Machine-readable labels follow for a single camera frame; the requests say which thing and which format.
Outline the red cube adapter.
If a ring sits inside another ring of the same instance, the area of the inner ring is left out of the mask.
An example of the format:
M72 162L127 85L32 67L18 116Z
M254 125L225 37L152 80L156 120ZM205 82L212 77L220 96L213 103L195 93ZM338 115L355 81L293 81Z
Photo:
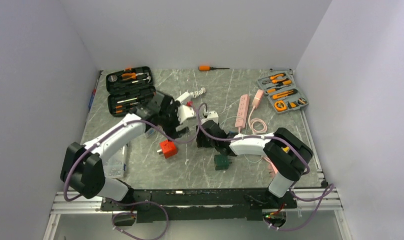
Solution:
M174 142L170 140L160 142L159 147L160 148L157 150L157 153L163 156L165 159L168 159L178 153L178 149Z

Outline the white multicolour power strip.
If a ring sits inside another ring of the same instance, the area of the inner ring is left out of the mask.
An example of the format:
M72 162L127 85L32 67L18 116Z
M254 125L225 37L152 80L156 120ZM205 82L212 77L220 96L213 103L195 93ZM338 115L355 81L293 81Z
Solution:
M177 99L175 99L176 101L180 102L181 105L187 105L188 102L190 102L191 100L191 96L189 92L185 92L182 95L180 95Z

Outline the grey plastic tool case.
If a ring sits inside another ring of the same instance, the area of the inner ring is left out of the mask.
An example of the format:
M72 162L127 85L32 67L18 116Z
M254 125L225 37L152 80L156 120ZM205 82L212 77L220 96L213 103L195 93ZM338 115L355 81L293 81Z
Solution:
M300 110L309 104L305 94L296 87L291 70L274 70L256 83L278 114Z

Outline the black plastic tool case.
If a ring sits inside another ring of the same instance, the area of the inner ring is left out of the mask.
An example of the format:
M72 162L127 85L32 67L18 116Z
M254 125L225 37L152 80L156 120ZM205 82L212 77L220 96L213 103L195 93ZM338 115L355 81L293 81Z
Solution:
M123 117L134 108L150 101L155 93L154 77L148 66L130 67L109 73L105 78L109 93L109 113Z

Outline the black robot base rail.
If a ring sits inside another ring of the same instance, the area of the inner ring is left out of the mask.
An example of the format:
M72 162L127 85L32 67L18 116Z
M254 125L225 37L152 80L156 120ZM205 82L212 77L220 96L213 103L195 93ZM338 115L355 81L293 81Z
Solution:
M133 212L137 223L154 221L246 219L261 221L267 211L297 208L290 193L275 197L266 188L137 189L137 206L103 200L103 212Z

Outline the dark green cube adapter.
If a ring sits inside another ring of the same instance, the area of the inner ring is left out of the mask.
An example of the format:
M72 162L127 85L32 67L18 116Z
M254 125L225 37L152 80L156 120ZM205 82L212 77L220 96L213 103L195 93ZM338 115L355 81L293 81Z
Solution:
M232 161L226 155L216 154L214 156L214 169L216 171L227 170Z

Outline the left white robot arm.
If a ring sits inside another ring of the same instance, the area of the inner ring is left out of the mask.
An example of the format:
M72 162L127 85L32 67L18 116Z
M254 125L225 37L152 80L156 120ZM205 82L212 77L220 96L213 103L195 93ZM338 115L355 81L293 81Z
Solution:
M86 199L103 197L112 200L121 210L129 209L135 202L134 189L119 179L106 177L104 160L150 128L176 141L188 131L183 124L194 116L190 105L158 91L149 102L133 107L105 133L84 144L73 142L67 147L60 173L64 199L75 200L67 196L68 189L72 188Z

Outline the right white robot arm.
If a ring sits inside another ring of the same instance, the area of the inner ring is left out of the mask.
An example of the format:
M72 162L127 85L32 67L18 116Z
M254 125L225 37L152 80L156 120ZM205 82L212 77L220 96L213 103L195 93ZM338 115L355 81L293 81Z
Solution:
M208 120L197 128L199 148L215 148L224 156L258 155L272 162L278 172L265 194L265 201L272 208L282 204L288 189L310 172L313 151L284 127L273 133L246 135L226 133L219 124Z

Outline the pink cube socket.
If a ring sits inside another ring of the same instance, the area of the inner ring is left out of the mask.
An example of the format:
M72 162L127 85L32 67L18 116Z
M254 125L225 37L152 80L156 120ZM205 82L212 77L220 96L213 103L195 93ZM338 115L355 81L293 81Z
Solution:
M269 174L271 175L271 177L274 177L277 174L278 170L271 161L269 161L268 168L269 168Z

